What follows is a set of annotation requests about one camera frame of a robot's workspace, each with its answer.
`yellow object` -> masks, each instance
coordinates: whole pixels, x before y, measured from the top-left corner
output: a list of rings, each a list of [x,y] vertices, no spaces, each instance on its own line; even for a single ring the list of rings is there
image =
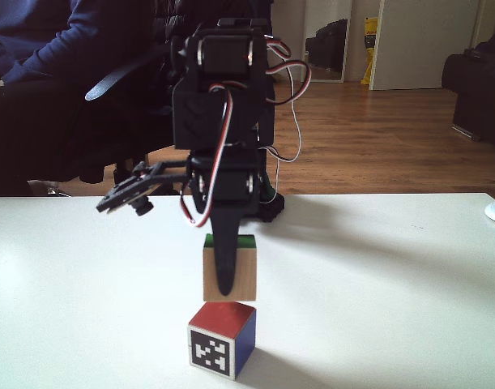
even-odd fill
[[[367,62],[368,69],[364,74],[364,78],[361,83],[364,85],[369,85],[371,80],[371,70],[373,68],[373,55],[375,53],[375,41],[377,40],[377,28],[378,28],[378,18],[366,18],[364,25],[364,41],[366,45],[366,50],[368,50]]]

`chair armrest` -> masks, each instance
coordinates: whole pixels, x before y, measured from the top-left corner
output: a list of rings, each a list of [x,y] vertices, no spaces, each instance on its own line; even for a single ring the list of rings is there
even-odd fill
[[[92,101],[102,97],[106,92],[113,88],[120,81],[127,79],[132,73],[146,66],[153,61],[169,55],[169,45],[156,45],[148,53],[143,54],[138,58],[134,58],[124,65],[118,67],[110,74],[106,75],[94,88],[85,95],[86,101]]]

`mirror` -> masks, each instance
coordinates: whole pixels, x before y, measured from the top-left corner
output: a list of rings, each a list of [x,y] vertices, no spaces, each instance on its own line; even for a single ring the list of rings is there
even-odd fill
[[[312,81],[344,81],[351,13],[352,0],[306,0],[304,61]]]

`door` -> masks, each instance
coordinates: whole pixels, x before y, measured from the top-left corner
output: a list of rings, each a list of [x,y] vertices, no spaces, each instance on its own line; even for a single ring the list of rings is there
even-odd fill
[[[447,57],[470,47],[478,3],[382,0],[369,88],[441,88]]]

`black armchair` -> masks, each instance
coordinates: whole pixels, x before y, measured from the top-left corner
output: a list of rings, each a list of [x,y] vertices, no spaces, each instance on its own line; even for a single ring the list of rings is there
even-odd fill
[[[442,86],[458,93],[454,128],[495,144],[495,36],[447,58]]]
[[[135,163],[173,144],[169,88],[157,77],[169,45],[155,45],[107,75],[86,95],[85,105],[120,115],[123,126],[109,132],[81,131],[73,134],[59,151],[50,181],[67,182],[79,177],[86,183],[103,181],[106,166],[116,165],[114,181],[127,179],[126,160]],[[77,127],[85,126],[78,122]]]
[[[309,63],[334,71],[343,71],[344,43],[348,20],[341,19],[328,24],[308,38],[305,49],[309,53]]]

